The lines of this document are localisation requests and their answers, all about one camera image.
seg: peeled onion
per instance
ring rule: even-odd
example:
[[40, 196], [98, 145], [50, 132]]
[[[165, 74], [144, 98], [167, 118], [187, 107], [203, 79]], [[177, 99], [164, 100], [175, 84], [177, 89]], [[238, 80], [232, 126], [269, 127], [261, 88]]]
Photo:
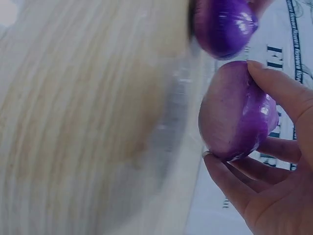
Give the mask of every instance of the peeled onion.
[[196, 0], [196, 38], [216, 59], [238, 54], [257, 28], [258, 19], [246, 0]]
[[247, 63], [230, 62], [213, 76], [199, 112], [199, 130], [223, 161], [244, 158], [278, 124], [276, 102], [250, 76]]

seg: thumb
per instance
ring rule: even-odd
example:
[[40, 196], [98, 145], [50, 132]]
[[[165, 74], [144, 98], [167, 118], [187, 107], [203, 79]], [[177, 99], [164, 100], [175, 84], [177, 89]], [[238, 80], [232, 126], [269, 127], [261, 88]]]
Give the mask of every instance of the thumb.
[[274, 0], [251, 0], [249, 6], [254, 14], [260, 19], [266, 9], [274, 2]]
[[313, 106], [313, 92], [299, 82], [281, 71], [264, 69], [256, 61], [247, 63], [256, 84], [283, 107], [293, 123], [296, 124], [299, 117]]

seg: hand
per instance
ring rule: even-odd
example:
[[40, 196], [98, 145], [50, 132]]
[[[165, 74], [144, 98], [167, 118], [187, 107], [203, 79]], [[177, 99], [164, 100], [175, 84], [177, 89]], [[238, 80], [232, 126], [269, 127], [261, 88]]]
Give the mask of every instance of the hand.
[[248, 61], [258, 86], [275, 99], [295, 124], [298, 140], [268, 137], [258, 149], [296, 171], [274, 168], [250, 157], [222, 163], [206, 153], [206, 167], [255, 235], [313, 234], [313, 91], [280, 71]]

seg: blurry wooden surface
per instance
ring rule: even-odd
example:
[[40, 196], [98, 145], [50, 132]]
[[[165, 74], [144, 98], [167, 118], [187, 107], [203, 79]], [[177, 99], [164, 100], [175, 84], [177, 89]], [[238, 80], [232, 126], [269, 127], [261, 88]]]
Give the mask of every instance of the blurry wooden surface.
[[188, 0], [15, 2], [0, 30], [0, 234], [183, 234], [203, 68]]

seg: red onion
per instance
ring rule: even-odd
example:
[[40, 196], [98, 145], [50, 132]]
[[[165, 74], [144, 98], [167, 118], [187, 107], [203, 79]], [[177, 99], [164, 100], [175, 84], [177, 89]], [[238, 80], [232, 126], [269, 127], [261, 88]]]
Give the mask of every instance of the red onion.
[[238, 54], [257, 28], [258, 19], [246, 0], [196, 0], [196, 38], [216, 59]]
[[246, 157], [277, 123], [276, 102], [256, 85], [246, 62], [230, 62], [216, 72], [199, 113], [200, 134], [215, 156]]

